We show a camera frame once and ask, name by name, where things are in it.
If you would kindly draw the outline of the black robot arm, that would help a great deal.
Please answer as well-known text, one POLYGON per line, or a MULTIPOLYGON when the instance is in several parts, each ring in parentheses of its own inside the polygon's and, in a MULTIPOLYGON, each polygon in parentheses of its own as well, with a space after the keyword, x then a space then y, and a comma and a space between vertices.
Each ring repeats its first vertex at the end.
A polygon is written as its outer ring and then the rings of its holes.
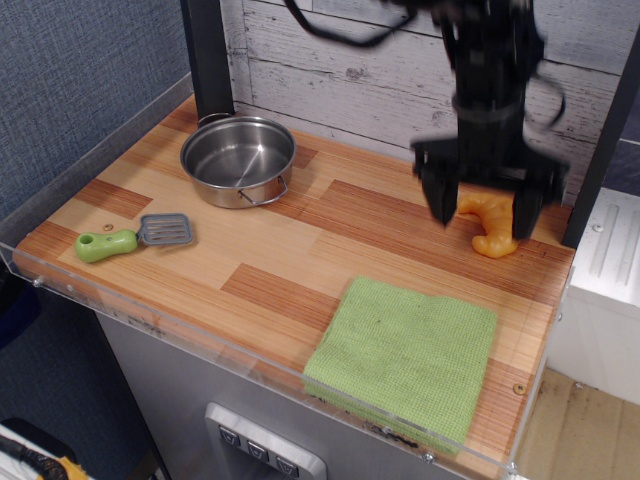
POLYGON ((512 236, 529 238, 542 209, 562 201, 566 163, 524 139, 525 97, 544 56, 530 1, 407 1, 441 30, 455 74, 457 134, 415 140, 413 171, 432 215, 448 224, 462 183, 514 194, 512 236))

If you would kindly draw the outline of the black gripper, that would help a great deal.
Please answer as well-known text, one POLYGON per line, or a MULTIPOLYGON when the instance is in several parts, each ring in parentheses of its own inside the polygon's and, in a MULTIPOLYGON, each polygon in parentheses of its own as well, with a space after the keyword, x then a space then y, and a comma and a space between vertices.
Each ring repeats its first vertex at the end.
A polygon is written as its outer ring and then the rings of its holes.
POLYGON ((458 115, 455 135, 416 139, 411 144, 414 173, 422 182, 433 217, 444 226, 449 224, 457 208, 460 182, 518 190, 512 207, 512 234, 515 240, 528 239, 544 203, 564 199, 568 164, 526 142, 522 97, 502 106, 455 97, 453 106, 458 115))

